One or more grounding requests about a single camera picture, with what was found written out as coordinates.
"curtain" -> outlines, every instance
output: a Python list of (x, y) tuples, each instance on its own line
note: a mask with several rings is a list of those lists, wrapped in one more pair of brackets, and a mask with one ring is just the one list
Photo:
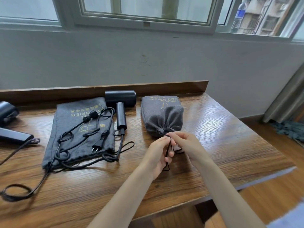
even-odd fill
[(292, 120), (293, 114), (299, 111), (303, 104), (304, 63), (265, 112), (263, 122), (268, 122), (271, 119), (279, 123), (288, 119)]

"baseboard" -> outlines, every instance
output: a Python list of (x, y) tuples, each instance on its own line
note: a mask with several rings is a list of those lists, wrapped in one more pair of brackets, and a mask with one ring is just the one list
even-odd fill
[(254, 122), (261, 122), (264, 114), (253, 115), (249, 117), (239, 118), (245, 124), (250, 124)]

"water bottle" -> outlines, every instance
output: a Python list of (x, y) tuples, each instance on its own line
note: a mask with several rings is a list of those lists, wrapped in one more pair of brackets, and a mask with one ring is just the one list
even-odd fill
[(239, 5), (237, 14), (235, 15), (234, 21), (231, 26), (230, 33), (237, 33), (238, 29), (240, 28), (242, 19), (245, 15), (245, 11), (247, 8), (246, 1), (247, 0), (242, 0), (242, 3)]

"hand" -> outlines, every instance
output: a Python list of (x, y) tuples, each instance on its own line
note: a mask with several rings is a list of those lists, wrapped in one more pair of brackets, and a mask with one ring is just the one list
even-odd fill
[(183, 151), (189, 156), (191, 163), (198, 168), (200, 161), (209, 158), (207, 151), (200, 144), (199, 140), (194, 134), (175, 131), (167, 133), (176, 144), (178, 144)]
[(173, 139), (165, 136), (152, 142), (141, 161), (141, 165), (151, 171), (153, 179), (158, 177), (163, 168), (165, 168), (166, 163), (170, 164), (172, 161), (174, 151), (169, 150), (168, 157), (165, 157), (170, 140), (171, 145), (176, 145)]

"gray drawstring bag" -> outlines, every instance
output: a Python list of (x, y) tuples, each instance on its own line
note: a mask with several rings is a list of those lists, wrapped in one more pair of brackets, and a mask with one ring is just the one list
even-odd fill
[[(98, 113), (100, 113), (100, 111), (106, 107), (105, 99), (103, 97), (58, 104), (53, 119), (51, 136), (42, 161), (42, 168), (47, 169), (51, 163), (59, 145), (57, 140), (60, 138), (61, 134), (82, 122), (83, 117), (89, 116), (91, 111), (96, 110)], [(96, 120), (97, 119), (91, 119), (89, 122), (86, 122), (73, 130), (72, 132), (74, 137), (68, 141), (62, 142), (60, 148), (68, 148), (81, 141), (84, 138), (82, 136), (83, 134), (96, 129)], [(90, 136), (82, 144), (70, 149), (70, 158), (64, 161), (64, 163), (72, 166), (82, 161), (99, 158), (101, 157), (101, 153), (104, 151), (108, 153), (114, 152), (114, 123), (112, 123), (110, 127), (110, 134), (104, 142), (103, 149), (98, 152), (92, 152), (92, 145), (94, 145), (101, 138), (101, 134), (107, 130), (110, 122), (110, 118), (99, 117), (98, 126), (100, 130), (96, 134)], [(62, 165), (55, 160), (51, 169), (55, 170), (59, 168), (62, 168)]]
[(177, 96), (145, 96), (140, 108), (146, 131), (153, 137), (180, 131), (183, 126), (184, 108)]

